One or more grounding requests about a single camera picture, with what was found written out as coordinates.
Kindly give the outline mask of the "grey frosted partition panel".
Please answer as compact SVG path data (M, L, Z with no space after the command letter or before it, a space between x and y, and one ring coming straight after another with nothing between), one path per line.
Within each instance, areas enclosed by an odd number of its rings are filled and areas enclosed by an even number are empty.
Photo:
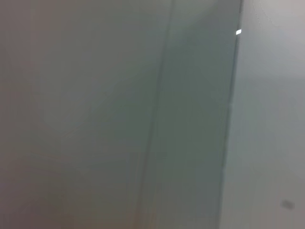
M242 0L0 0L0 229L218 229Z

